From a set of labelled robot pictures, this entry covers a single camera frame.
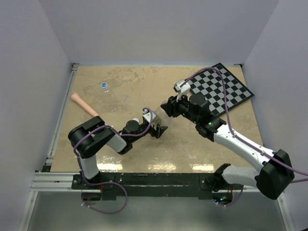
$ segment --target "metal frame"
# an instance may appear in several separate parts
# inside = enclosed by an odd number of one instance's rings
[[[66,89],[65,97],[62,103],[62,108],[56,123],[56,128],[53,133],[52,143],[48,150],[48,155],[46,159],[45,165],[51,166],[55,151],[56,151],[56,145],[59,140],[59,135],[61,132],[61,127],[63,123],[63,119],[65,116],[65,111],[67,107],[67,103],[69,101],[69,93],[72,89],[73,82],[75,80],[75,76],[77,73],[79,64],[72,64],[72,71],[69,79],[69,83]],[[73,181],[73,175],[78,173],[69,173],[69,172],[37,172],[34,174],[33,181],[30,188],[30,193],[28,196],[28,199],[26,201],[26,206],[24,209],[24,213],[18,228],[18,231],[27,231],[30,219],[32,216],[32,212],[35,206],[35,202],[37,199],[38,192],[91,192],[91,193],[100,193],[100,190],[73,190],[71,188],[72,181]],[[226,190],[220,190],[219,193],[225,193]],[[244,192],[258,192],[257,188],[253,187],[244,187]],[[293,231],[294,225],[293,221],[291,219],[289,208],[287,207],[287,204],[285,202],[284,192],[279,196],[278,204],[280,207],[280,211],[282,213],[282,218],[286,227],[287,231]]]

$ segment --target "clear plastic bottle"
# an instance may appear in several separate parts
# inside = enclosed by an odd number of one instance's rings
[[[102,89],[103,89],[104,93],[109,92],[108,84],[107,83],[102,83]]]

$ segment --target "table top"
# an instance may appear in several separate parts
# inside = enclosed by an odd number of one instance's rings
[[[156,110],[176,95],[173,85],[201,67],[184,66],[80,66],[72,91],[78,93],[108,125],[121,130],[127,121],[139,118],[142,108]],[[227,67],[245,84],[240,67]],[[106,82],[109,92],[101,84]],[[78,172],[73,148],[67,138],[71,129],[91,119],[79,105],[69,101],[51,167],[53,172]],[[250,101],[230,111],[233,128],[256,143],[262,143]],[[249,164],[227,148],[201,137],[194,123],[179,116],[168,121],[161,138],[147,135],[133,143],[133,149],[119,155],[109,147],[97,153],[100,171],[107,172],[214,172],[224,163],[240,167]]]

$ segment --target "wall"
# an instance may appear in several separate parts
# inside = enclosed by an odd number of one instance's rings
[[[71,61],[243,63],[278,0],[40,0]]]
[[[37,0],[0,7],[0,230],[17,230],[47,155],[69,61]]]
[[[308,1],[280,0],[244,63],[253,107],[267,147],[286,150],[308,172]],[[290,185],[287,203],[296,230],[308,227],[308,182]]]

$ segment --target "gray floor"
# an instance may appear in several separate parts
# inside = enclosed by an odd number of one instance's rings
[[[119,208],[124,198],[99,202]],[[119,214],[104,215],[80,206],[78,192],[40,192],[29,231],[284,231],[277,201],[259,192],[245,192],[233,206],[210,200],[171,197],[130,197]]]

